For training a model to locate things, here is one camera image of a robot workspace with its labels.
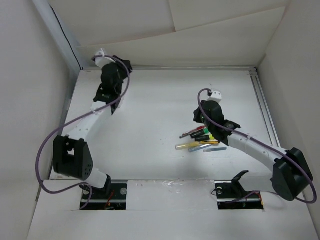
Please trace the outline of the red gel pen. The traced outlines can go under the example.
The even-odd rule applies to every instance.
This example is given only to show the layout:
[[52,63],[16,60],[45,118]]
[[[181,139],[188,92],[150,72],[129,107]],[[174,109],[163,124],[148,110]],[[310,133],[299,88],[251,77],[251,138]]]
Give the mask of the red gel pen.
[[195,133],[195,132],[197,132],[197,131],[199,131],[199,130],[202,130],[202,129],[204,129],[204,128],[205,128],[205,126],[202,125],[202,126],[199,126],[199,127],[195,128],[195,129],[193,129],[193,130],[190,130],[190,131],[188,131],[188,132],[186,132],[186,133],[183,133],[182,135],[183,135],[183,136],[189,136],[189,135],[191,135],[192,133]]

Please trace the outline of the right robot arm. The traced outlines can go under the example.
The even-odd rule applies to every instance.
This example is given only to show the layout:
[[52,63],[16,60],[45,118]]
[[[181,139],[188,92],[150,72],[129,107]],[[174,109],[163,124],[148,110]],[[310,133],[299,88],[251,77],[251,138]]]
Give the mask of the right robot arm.
[[310,187],[313,199],[307,204],[317,201],[317,190],[313,184],[313,176],[301,150],[293,147],[288,150],[266,144],[248,133],[241,131],[241,126],[225,119],[222,108],[215,99],[198,101],[193,112],[194,122],[204,124],[214,139],[255,159],[264,165],[271,177],[266,184],[255,181],[253,186],[243,180],[231,184],[231,191],[237,197],[246,197],[256,192],[270,192],[286,201],[299,200],[299,195]]

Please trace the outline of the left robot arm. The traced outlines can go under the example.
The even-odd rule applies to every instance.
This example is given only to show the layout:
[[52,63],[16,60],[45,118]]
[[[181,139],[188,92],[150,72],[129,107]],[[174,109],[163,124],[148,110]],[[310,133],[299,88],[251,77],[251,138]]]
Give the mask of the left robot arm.
[[83,117],[65,136],[53,141],[53,170],[55,173],[86,182],[100,198],[111,194],[111,177],[94,166],[89,140],[98,132],[121,104],[125,79],[132,73],[129,60],[116,55],[101,68],[101,83],[93,98],[88,116]]

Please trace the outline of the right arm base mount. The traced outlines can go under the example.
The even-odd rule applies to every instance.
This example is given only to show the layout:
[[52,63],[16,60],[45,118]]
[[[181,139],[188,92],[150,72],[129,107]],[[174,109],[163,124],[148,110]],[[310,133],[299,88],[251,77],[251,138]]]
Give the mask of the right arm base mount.
[[246,191],[240,183],[249,171],[238,173],[231,180],[217,180],[211,195],[216,197],[219,210],[264,210],[259,191]]

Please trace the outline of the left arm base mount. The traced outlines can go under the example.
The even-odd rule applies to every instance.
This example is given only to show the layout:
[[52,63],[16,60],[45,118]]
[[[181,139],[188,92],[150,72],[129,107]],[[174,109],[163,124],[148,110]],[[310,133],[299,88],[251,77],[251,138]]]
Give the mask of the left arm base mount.
[[128,182],[125,180],[113,180],[108,193],[99,192],[92,189],[92,196],[89,199],[89,187],[80,186],[82,196],[80,210],[88,211],[123,211],[126,210]]

